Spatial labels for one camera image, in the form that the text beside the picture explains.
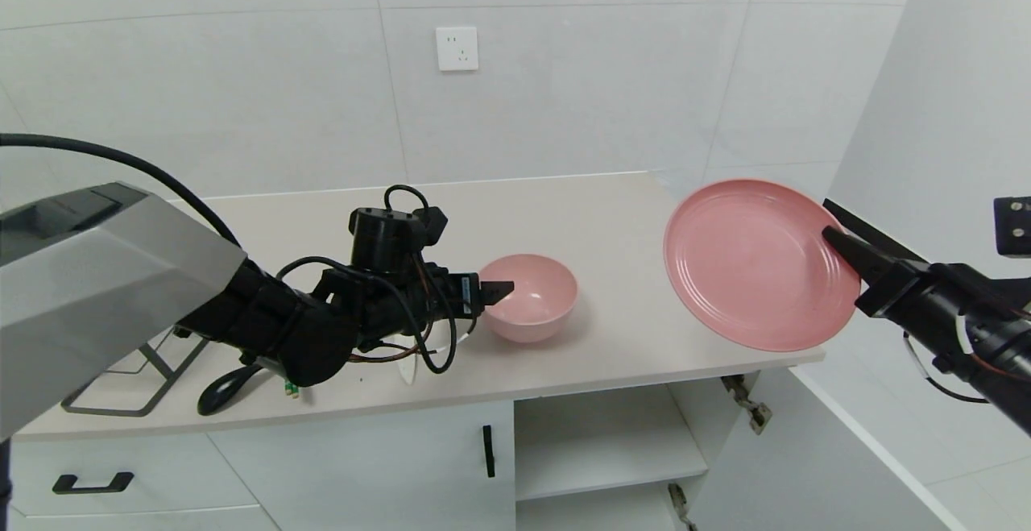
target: drawer handle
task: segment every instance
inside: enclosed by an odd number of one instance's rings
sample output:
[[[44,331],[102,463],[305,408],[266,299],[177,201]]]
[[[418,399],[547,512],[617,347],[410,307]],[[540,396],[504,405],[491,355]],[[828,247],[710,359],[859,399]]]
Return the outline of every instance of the drawer handle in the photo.
[[[494,478],[494,436],[491,425],[484,427],[484,458],[487,459],[487,477]]]
[[[78,477],[74,474],[62,474],[54,484],[55,495],[99,495],[101,493],[121,493],[129,488],[133,479],[132,472],[119,472],[111,478],[107,487],[79,487],[75,489]]]

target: open cabinet shelf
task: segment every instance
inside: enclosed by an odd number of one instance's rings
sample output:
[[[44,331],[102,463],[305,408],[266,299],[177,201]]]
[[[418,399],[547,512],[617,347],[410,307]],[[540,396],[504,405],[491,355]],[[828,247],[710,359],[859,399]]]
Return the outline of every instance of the open cabinet shelf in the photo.
[[[686,531],[666,484],[606,489],[516,505],[518,531]]]
[[[706,470],[665,386],[516,403],[516,499],[699,475]]]

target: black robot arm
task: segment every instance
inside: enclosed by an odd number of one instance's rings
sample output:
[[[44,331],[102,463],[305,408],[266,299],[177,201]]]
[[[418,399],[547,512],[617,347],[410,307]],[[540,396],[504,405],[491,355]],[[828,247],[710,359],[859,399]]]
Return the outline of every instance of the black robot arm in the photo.
[[[869,288],[856,307],[890,319],[1031,435],[1031,278],[988,278],[967,264],[899,259],[828,227],[828,243]]]

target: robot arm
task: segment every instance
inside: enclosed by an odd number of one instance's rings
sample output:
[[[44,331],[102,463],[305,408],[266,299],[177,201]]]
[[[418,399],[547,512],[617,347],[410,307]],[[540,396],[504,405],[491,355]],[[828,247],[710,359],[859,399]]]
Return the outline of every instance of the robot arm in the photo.
[[[890,319],[931,352],[935,368],[975,388],[980,402],[1031,435],[1031,317],[1024,309],[1031,278],[900,259],[834,227],[823,236],[869,286],[856,300],[859,310]]]
[[[242,362],[310,387],[346,362],[381,360],[355,351],[383,346],[384,337],[475,319],[512,284],[424,263],[422,250],[445,225],[428,204],[411,214],[357,208],[350,266],[305,258],[273,276],[232,241],[122,182],[3,212],[0,389],[19,394],[0,406],[0,440],[169,326],[232,344]],[[281,280],[309,263],[330,266],[311,292]],[[455,349],[438,367],[417,341],[431,370],[446,369]]]

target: pink plate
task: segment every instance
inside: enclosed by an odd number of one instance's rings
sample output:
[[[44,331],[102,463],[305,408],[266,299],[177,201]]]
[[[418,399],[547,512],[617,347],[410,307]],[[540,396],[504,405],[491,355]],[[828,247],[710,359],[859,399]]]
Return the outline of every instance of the pink plate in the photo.
[[[688,309],[721,336],[768,352],[834,337],[852,318],[859,276],[824,241],[840,227],[776,182],[726,179],[687,197],[666,226],[666,271]]]

